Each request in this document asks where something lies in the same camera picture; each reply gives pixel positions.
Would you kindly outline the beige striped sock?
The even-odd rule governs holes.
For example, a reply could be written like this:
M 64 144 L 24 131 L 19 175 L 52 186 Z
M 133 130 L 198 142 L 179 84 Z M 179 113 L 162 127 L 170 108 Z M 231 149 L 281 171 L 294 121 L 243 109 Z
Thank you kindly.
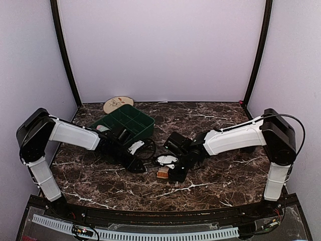
M 156 177 L 159 179 L 168 179 L 169 178 L 169 168 L 168 167 L 160 167 L 156 173 Z

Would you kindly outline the pink patterned sock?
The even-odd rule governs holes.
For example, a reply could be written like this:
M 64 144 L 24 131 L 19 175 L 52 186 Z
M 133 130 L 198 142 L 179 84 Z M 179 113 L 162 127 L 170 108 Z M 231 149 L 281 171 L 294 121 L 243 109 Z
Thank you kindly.
M 98 125 L 96 127 L 96 130 L 100 131 L 100 132 L 105 132 L 105 131 L 109 131 L 110 129 L 106 126 L 103 126 L 103 125 Z

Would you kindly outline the green divided organizer tray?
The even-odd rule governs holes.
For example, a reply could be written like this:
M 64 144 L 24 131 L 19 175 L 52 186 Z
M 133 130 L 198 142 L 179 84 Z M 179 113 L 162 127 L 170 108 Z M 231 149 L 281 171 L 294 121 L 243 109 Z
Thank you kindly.
M 154 119 L 132 105 L 125 104 L 94 122 L 90 127 L 96 129 L 98 125 L 107 127 L 115 135 L 126 130 L 126 139 L 121 143 L 125 147 L 130 147 L 133 143 L 153 135 Z

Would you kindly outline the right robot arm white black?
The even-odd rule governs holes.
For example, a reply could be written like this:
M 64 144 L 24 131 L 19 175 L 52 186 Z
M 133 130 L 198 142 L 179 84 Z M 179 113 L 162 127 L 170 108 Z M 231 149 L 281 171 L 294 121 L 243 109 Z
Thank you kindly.
M 167 167 L 168 179 L 183 183 L 187 173 L 196 163 L 223 152 L 262 146 L 267 149 L 270 161 L 265 185 L 264 200 L 256 206 L 256 214 L 268 217 L 275 210 L 275 202 L 281 196 L 290 170 L 301 151 L 296 147 L 294 128 L 285 120 L 288 114 L 265 109 L 264 114 L 247 122 L 228 128 L 213 129 L 189 139 L 172 132 L 164 147 L 170 152 L 159 156 L 156 162 Z

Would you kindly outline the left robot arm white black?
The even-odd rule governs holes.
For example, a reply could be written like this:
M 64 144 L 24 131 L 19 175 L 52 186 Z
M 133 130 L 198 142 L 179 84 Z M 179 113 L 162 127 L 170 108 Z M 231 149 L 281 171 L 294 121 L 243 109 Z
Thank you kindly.
M 51 116 L 44 108 L 37 109 L 18 128 L 16 138 L 21 162 L 28 167 L 46 199 L 52 202 L 51 211 L 60 219 L 69 217 L 71 208 L 63 202 L 65 198 L 45 158 L 45 149 L 49 141 L 67 143 L 110 155 L 131 173 L 146 171 L 142 160 L 125 147 L 121 134 L 111 130 L 99 131 L 74 125 Z

